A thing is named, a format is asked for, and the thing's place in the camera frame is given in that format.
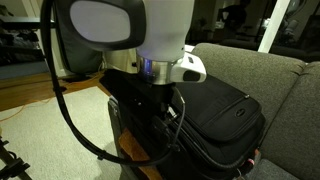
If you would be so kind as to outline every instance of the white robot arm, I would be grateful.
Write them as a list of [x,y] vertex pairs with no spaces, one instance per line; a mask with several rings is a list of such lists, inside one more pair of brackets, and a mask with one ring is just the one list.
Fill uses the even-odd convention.
[[[108,70],[100,79],[111,94],[128,109],[128,115],[148,121],[155,130],[167,128],[168,109],[174,92],[183,107],[173,140],[147,161],[131,161],[109,154],[91,143],[73,124],[54,69],[51,51],[50,12],[55,3],[60,22],[75,38],[97,50],[136,48],[139,73]],[[77,140],[99,159],[129,166],[153,166],[173,150],[183,124],[185,103],[174,82],[202,82],[206,71],[201,60],[184,51],[194,0],[44,0],[41,37],[60,111]]]
[[58,0],[61,21],[99,50],[136,48],[148,83],[202,82],[201,60],[184,50],[194,0]]

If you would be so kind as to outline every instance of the sofa cushion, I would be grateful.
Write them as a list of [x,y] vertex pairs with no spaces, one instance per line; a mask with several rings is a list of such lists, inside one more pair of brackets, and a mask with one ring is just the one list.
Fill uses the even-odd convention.
[[206,43],[197,45],[192,53],[202,59],[208,74],[259,101],[267,125],[305,66],[288,57]]
[[261,146],[262,156],[301,179],[320,177],[320,62],[309,64]]
[[[220,45],[257,51],[259,49],[260,43],[241,41],[236,39],[227,39],[227,40],[223,40],[220,43]],[[269,53],[280,55],[280,56],[297,58],[303,61],[306,61],[306,58],[307,58],[307,53],[303,50],[284,47],[284,46],[278,46],[278,45],[272,45]]]
[[272,162],[262,159],[256,167],[254,174],[249,179],[252,180],[298,180],[290,173],[281,169],[279,166]]

